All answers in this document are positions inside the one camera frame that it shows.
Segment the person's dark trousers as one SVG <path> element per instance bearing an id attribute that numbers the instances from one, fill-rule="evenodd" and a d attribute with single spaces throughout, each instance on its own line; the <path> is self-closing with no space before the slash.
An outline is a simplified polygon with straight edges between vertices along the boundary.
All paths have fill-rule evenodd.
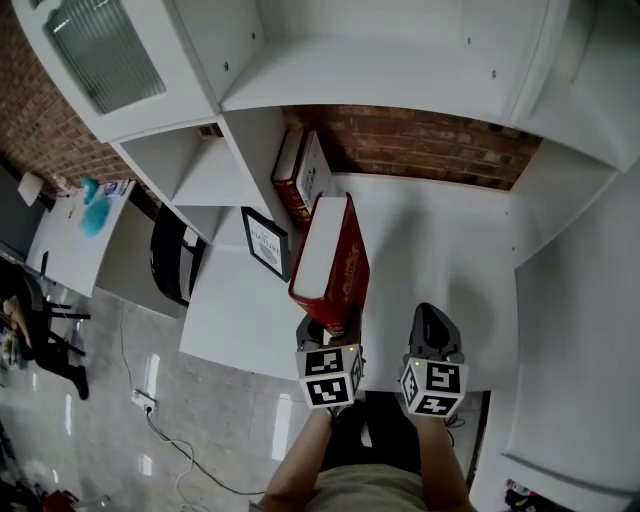
<path id="1" fill-rule="evenodd" d="M 421 474 L 416 427 L 396 396 L 366 391 L 332 419 L 332 432 L 320 471 L 359 464 L 383 464 Z"/>

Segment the teal fluffy object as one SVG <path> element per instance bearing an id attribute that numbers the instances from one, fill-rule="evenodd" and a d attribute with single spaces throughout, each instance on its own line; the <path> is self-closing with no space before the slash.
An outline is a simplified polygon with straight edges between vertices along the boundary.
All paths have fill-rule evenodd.
<path id="1" fill-rule="evenodd" d="M 93 238 L 100 233 L 106 224 L 111 201 L 96 180 L 84 178 L 82 185 L 84 213 L 80 220 L 80 228 L 86 237 Z"/>

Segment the black metal chair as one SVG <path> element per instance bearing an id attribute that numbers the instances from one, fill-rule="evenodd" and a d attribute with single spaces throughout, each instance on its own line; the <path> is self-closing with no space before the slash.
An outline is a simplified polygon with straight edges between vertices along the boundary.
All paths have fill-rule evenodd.
<path id="1" fill-rule="evenodd" d="M 40 284 L 32 274 L 24 273 L 24 289 L 28 291 L 27 301 L 27 326 L 31 340 L 31 352 L 34 356 L 41 356 L 46 351 L 54 351 L 67 355 L 73 352 L 80 357 L 85 357 L 86 352 L 73 343 L 71 338 L 65 338 L 52 330 L 54 319 L 64 319 L 69 321 L 90 320 L 89 313 L 72 312 L 72 306 L 65 303 L 55 303 L 49 301 Z"/>

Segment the tall white cabinet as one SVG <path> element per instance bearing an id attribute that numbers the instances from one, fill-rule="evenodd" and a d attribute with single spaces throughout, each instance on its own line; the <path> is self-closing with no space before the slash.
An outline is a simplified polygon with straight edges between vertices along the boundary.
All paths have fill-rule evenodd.
<path id="1" fill-rule="evenodd" d="M 640 159 L 516 271 L 517 381 L 491 395 L 470 499 L 515 482 L 575 512 L 640 512 Z"/>

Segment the person's right forearm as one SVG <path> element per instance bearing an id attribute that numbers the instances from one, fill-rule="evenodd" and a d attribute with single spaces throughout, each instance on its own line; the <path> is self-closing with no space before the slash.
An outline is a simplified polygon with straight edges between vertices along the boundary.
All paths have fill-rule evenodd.
<path id="1" fill-rule="evenodd" d="M 476 512 L 441 418 L 418 416 L 422 495 L 430 512 Z"/>

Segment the black framed picture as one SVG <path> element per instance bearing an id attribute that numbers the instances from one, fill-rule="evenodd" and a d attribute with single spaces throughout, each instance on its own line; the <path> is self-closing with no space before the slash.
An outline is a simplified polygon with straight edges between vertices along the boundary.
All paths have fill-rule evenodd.
<path id="1" fill-rule="evenodd" d="M 250 207 L 242 207 L 241 214 L 250 254 L 288 283 L 291 276 L 288 233 Z"/>

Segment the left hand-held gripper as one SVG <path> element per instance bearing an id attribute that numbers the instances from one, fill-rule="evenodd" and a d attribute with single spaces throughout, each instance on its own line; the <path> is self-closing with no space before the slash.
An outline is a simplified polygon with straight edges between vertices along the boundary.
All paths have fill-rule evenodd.
<path id="1" fill-rule="evenodd" d="M 311 316 L 300 322 L 295 357 L 309 408 L 325 409 L 336 416 L 355 402 L 365 365 L 361 328 L 362 308 L 358 304 L 350 307 L 345 331 L 338 337 L 325 340 L 328 332 Z"/>

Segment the red hardcover book gold print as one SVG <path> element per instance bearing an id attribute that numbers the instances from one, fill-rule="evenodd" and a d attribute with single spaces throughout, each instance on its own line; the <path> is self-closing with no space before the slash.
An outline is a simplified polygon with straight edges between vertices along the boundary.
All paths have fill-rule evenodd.
<path id="1" fill-rule="evenodd" d="M 332 336 L 364 308 L 370 266 L 352 196 L 320 195 L 289 283 L 289 297 Z"/>

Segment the red metal box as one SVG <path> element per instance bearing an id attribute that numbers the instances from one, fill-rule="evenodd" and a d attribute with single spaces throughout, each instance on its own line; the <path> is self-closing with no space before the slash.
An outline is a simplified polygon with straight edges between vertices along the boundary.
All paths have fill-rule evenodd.
<path id="1" fill-rule="evenodd" d="M 42 499 L 42 512 L 77 512 L 75 506 L 78 503 L 72 493 L 56 490 Z"/>

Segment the dark red book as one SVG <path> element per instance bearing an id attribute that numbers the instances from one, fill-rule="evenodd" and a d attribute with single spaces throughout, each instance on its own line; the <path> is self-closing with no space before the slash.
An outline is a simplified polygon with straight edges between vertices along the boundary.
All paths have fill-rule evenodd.
<path id="1" fill-rule="evenodd" d="M 299 230 L 303 230 L 307 226 L 310 217 L 309 210 L 296 185 L 307 136 L 306 129 L 286 131 L 271 174 L 272 185 L 292 223 Z"/>

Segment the white table lamp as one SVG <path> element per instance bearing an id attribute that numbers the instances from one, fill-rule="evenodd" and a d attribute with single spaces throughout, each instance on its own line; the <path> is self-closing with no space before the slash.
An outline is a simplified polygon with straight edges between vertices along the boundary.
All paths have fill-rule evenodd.
<path id="1" fill-rule="evenodd" d="M 47 210 L 52 208 L 52 201 L 43 192 L 44 180 L 39 176 L 25 172 L 18 185 L 18 193 L 29 207 L 34 206 L 36 202 L 41 203 Z"/>

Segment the black round-backed chair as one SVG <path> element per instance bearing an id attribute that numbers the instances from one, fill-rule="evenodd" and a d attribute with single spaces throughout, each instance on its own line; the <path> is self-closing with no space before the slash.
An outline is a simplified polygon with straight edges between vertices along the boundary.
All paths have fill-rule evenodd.
<path id="1" fill-rule="evenodd" d="M 151 273 L 159 291 L 168 299 L 187 308 L 189 301 L 183 297 L 181 287 L 181 255 L 185 249 L 192 256 L 188 292 L 192 294 L 207 243 L 196 237 L 190 246 L 184 241 L 187 225 L 166 205 L 162 205 L 156 217 L 150 244 Z"/>

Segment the person's left forearm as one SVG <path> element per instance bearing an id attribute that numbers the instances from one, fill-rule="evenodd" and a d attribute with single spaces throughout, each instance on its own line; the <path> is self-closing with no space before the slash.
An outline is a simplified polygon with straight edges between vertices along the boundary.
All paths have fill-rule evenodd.
<path id="1" fill-rule="evenodd" d="M 331 414 L 325 409 L 314 410 L 260 500 L 265 512 L 305 510 L 314 495 L 331 433 Z"/>

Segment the person's beige shirt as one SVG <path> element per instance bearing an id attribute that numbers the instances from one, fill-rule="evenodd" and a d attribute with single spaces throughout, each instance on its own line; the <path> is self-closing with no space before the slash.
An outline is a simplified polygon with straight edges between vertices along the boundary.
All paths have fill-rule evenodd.
<path id="1" fill-rule="evenodd" d="M 384 464 L 321 472 L 303 512 L 428 512 L 419 475 Z"/>

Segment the white desk with hutch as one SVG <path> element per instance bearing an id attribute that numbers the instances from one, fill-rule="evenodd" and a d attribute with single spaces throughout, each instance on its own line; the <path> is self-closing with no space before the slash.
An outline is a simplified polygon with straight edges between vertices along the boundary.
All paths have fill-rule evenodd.
<path id="1" fill-rule="evenodd" d="M 291 228 L 270 175 L 289 105 L 410 108 L 537 135 L 508 192 L 338 173 L 371 265 L 364 385 L 391 389 L 417 303 L 459 326 L 473 391 L 518 367 L 515 270 L 640 159 L 640 0 L 12 0 L 93 134 L 209 243 L 182 350 L 297 375 L 302 310 L 240 208 Z"/>

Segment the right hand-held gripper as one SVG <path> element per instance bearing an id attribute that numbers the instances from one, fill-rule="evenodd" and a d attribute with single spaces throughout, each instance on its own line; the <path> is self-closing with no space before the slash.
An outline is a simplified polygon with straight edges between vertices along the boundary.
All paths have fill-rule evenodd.
<path id="1" fill-rule="evenodd" d="M 408 412 L 450 418 L 465 396 L 469 367 L 459 329 L 430 303 L 416 307 L 403 363 L 399 384 Z"/>

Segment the grey metal cabinet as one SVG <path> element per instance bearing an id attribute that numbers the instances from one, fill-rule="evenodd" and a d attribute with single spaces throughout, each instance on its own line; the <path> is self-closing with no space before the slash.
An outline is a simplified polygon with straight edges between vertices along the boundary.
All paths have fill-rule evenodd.
<path id="1" fill-rule="evenodd" d="M 0 164 L 0 252 L 25 262 L 45 205 L 37 199 L 28 206 L 18 192 L 18 184 Z"/>

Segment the white paperback book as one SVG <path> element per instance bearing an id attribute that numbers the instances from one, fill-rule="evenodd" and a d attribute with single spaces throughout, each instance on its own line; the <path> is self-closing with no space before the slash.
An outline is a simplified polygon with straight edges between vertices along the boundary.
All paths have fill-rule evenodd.
<path id="1" fill-rule="evenodd" d="M 331 171 L 316 131 L 307 133 L 295 185 L 302 201 L 301 218 L 307 222 L 317 197 L 331 186 Z"/>

